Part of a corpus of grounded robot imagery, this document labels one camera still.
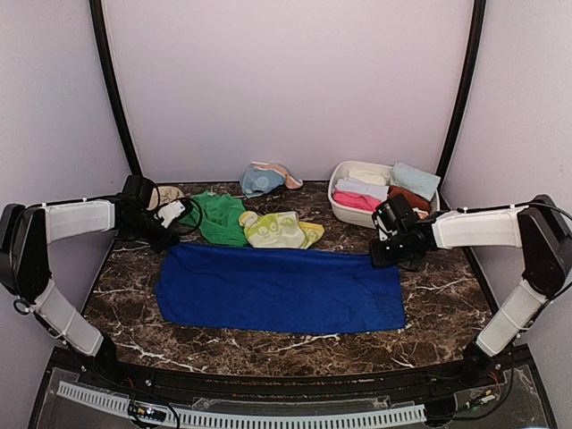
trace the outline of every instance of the light blue folded towel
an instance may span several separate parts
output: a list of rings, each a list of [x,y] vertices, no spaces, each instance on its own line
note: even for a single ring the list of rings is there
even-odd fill
[[[435,195],[440,181],[441,177],[404,163],[396,163],[391,170],[391,185],[410,190],[427,201],[431,201]]]
[[[336,189],[340,192],[353,192],[359,195],[369,195],[375,199],[379,199],[381,202],[387,199],[387,193],[389,192],[389,186],[381,185],[370,185],[364,181],[359,181],[358,179],[338,179],[336,183]]]

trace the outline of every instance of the light blue cloth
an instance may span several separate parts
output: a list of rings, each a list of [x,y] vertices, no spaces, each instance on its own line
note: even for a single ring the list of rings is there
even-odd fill
[[[422,172],[411,165],[397,163],[391,170],[390,184],[410,190],[419,197],[431,201],[441,177]]]
[[[285,181],[284,176],[273,170],[260,170],[250,164],[240,180],[240,186],[247,198],[253,198],[267,194]]]
[[[338,179],[336,183],[336,189],[340,192],[353,192],[359,195],[369,195],[375,199],[379,199],[381,202],[387,199],[387,193],[389,192],[389,186],[381,185],[370,185],[364,181],[359,181],[358,179]]]

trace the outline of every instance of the pink folded towel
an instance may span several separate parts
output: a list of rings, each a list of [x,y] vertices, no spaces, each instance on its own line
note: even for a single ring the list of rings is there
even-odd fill
[[[358,208],[373,213],[375,208],[382,202],[379,199],[370,197],[369,195],[360,195],[353,192],[333,192],[333,200],[346,207]]]

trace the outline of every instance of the marble tabletop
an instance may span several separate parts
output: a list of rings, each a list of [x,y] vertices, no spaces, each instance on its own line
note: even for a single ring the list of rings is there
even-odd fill
[[[365,254],[375,235],[333,216],[325,182],[251,199],[238,183],[176,186],[186,195],[212,190],[242,198],[262,215],[295,210],[301,221],[324,226],[313,247],[319,250]],[[206,243],[198,232],[185,240]],[[367,374],[460,359],[491,318],[464,253],[455,249],[400,268],[407,326],[399,331],[311,336],[179,326],[162,318],[156,302],[163,258],[143,242],[116,242],[86,306],[85,317],[114,340],[123,362],[226,375]]]

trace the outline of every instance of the laundry basket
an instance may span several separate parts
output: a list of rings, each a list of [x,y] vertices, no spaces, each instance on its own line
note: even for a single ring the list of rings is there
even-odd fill
[[[374,229],[374,221],[372,220],[372,214],[370,212],[367,212],[366,210],[359,210],[358,208],[346,207],[336,203],[333,200],[333,192],[335,191],[335,186],[338,179],[348,177],[349,169],[356,167],[367,172],[373,172],[375,174],[382,175],[388,185],[390,183],[391,170],[393,167],[382,164],[362,163],[360,161],[345,161],[336,167],[336,169],[333,171],[332,178],[330,179],[330,186],[328,187],[328,198],[330,199],[330,204],[332,205],[333,214],[343,222],[353,223],[354,225],[365,226],[366,228]],[[432,212],[439,211],[441,209],[437,192],[435,192],[435,195],[431,199],[430,203]]]

